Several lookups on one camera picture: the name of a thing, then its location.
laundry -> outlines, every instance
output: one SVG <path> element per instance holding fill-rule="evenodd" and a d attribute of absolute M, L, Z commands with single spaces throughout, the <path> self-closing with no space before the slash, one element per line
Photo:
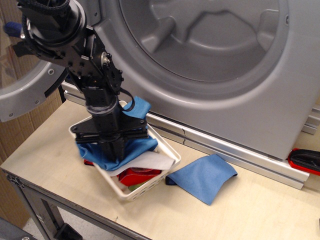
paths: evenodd
<path fill-rule="evenodd" d="M 199 158 L 166 177 L 167 185 L 178 185 L 207 205 L 211 205 L 221 186 L 238 173 L 218 155 Z"/>
<path fill-rule="evenodd" d="M 128 168 L 119 174 L 119 182 L 128 187 L 144 183 L 161 174 L 161 170 L 146 168 Z"/>
<path fill-rule="evenodd" d="M 146 151 L 117 170 L 107 171 L 107 173 L 110 177 L 113 177 L 129 168 L 169 170 L 174 163 L 175 160 L 168 156 L 153 151 Z"/>
<path fill-rule="evenodd" d="M 134 190 L 136 190 L 137 188 L 141 187 L 143 184 L 145 184 L 147 181 L 145 182 L 142 182 L 142 183 L 139 183 L 137 185 L 132 185 L 132 186 L 129 186 L 128 189 L 133 192 Z"/>
<path fill-rule="evenodd" d="M 137 96 L 134 97 L 134 102 L 134 108 L 131 111 L 124 111 L 123 113 L 130 117 L 144 119 L 148 111 L 150 110 L 151 105 L 147 101 Z M 129 109 L 131 105 L 132 102 L 129 102 L 123 108 L 125 110 Z M 101 147 L 96 143 L 77 144 L 80 155 L 83 159 L 96 163 L 102 169 L 108 171 L 114 171 L 120 168 L 121 166 L 129 163 L 146 151 L 153 151 L 157 147 L 157 145 L 157 140 L 153 139 L 150 136 L 148 138 L 129 140 L 125 144 L 124 159 L 122 161 L 120 161 L 119 159 L 116 159 L 116 161 L 112 161 L 106 157 Z"/>

cardboard box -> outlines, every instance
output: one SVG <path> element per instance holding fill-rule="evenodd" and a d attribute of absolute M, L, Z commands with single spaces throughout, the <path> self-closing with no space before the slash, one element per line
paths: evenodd
<path fill-rule="evenodd" d="M 0 1 L 0 88 L 5 88 L 24 76 L 38 62 L 32 55 L 16 57 L 11 45 L 20 41 L 8 37 L 2 26 L 22 19 L 17 1 Z M 60 105 L 59 92 L 54 92 L 33 111 L 8 122 L 0 122 L 0 164 L 2 164 Z M 22 228 L 29 214 L 5 174 L 0 172 L 0 217 Z"/>

red object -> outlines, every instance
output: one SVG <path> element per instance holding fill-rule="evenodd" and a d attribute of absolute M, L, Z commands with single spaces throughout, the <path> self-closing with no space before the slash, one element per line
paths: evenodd
<path fill-rule="evenodd" d="M 144 183 L 160 173 L 161 170 L 132 167 L 120 173 L 118 177 L 120 183 L 129 187 Z"/>
<path fill-rule="evenodd" d="M 294 163 L 292 160 L 291 160 L 291 155 L 294 151 L 297 151 L 299 150 L 299 148 L 294 148 L 292 149 L 292 151 L 290 152 L 289 156 L 288 156 L 288 162 L 290 164 L 290 166 L 294 169 L 298 169 L 298 170 L 301 170 L 301 171 L 304 171 L 304 172 L 307 172 L 307 173 L 310 173 L 310 174 L 315 174 L 315 175 L 318 175 L 320 176 L 320 171 L 316 171 L 316 170 L 313 170 L 313 169 L 310 169 L 310 168 L 307 168 L 307 167 L 304 167 L 304 166 L 301 166 L 301 165 L 298 165 L 296 163 Z"/>
<path fill-rule="evenodd" d="M 87 159 L 84 159 L 84 160 L 83 160 L 83 163 L 84 163 L 85 165 L 89 165 L 89 166 L 93 166 L 93 165 L 94 165 L 91 161 L 88 161 Z"/>

wooden table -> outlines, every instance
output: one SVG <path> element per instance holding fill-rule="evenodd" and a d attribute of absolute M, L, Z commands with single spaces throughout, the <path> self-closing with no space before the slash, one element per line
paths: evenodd
<path fill-rule="evenodd" d="M 89 114 L 66 101 L 1 168 L 46 239 L 54 239 L 65 209 L 124 239 L 313 240 L 320 238 L 319 176 L 302 190 L 234 166 L 211 206 L 161 182 L 133 202 L 118 200 L 94 167 L 79 157 L 69 126 Z M 205 156 L 168 142 L 181 155 L 177 169 Z M 320 151 L 320 133 L 301 133 L 296 147 Z"/>

floor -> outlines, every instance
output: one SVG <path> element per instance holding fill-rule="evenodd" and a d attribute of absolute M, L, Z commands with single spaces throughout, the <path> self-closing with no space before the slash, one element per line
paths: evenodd
<path fill-rule="evenodd" d="M 83 240 L 122 240 L 122 238 L 115 236 L 75 215 L 72 215 L 63 209 L 59 208 L 59 211 L 64 222 L 81 234 Z M 23 230 L 30 233 L 38 240 L 45 240 L 31 218 L 28 220 Z"/>

